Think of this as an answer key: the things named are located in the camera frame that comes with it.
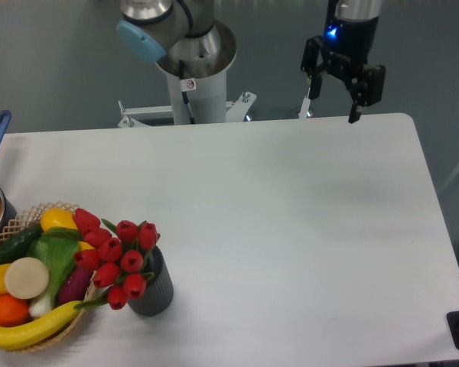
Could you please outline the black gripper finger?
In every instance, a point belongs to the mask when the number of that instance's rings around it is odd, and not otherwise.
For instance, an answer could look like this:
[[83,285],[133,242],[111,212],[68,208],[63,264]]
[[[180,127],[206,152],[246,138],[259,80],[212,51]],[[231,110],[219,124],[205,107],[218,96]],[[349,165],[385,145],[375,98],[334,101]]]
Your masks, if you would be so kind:
[[322,74],[326,70],[326,63],[318,63],[321,50],[324,46],[322,36],[308,38],[301,59],[301,71],[307,74],[310,81],[308,98],[317,99],[321,94]]
[[349,123],[358,122],[363,108],[370,107],[381,101],[386,78],[386,67],[365,65],[349,88],[352,106],[348,118]]

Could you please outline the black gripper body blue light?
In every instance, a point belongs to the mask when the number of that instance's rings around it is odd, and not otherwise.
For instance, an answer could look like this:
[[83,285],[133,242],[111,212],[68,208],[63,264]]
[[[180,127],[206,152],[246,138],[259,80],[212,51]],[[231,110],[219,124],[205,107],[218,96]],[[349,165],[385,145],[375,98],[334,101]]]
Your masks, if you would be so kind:
[[379,1],[329,1],[324,25],[325,47],[343,60],[350,79],[367,64],[379,21]]

